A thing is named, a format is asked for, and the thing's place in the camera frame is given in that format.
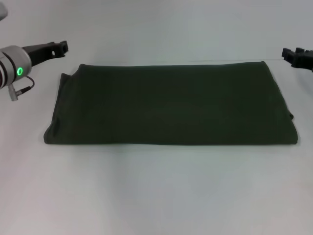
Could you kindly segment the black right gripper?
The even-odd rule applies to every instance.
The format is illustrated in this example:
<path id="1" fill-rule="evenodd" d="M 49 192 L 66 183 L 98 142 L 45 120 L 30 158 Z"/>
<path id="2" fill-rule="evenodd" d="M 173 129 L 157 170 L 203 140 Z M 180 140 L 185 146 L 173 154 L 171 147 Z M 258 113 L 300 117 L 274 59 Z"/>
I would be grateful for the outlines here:
<path id="1" fill-rule="evenodd" d="M 304 50 L 303 48 L 297 47 L 294 52 L 288 48 L 283 48 L 282 57 L 285 61 L 290 63 L 293 68 L 313 71 L 312 50 Z"/>

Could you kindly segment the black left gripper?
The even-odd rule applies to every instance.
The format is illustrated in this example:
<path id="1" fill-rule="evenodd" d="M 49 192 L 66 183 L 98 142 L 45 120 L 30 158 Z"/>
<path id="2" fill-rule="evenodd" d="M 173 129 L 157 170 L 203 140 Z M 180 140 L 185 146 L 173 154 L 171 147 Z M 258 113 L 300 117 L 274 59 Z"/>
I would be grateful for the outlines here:
<path id="1" fill-rule="evenodd" d="M 47 43 L 22 47 L 29 55 L 32 66 L 36 66 L 50 59 L 62 58 L 68 52 L 67 41 Z"/>

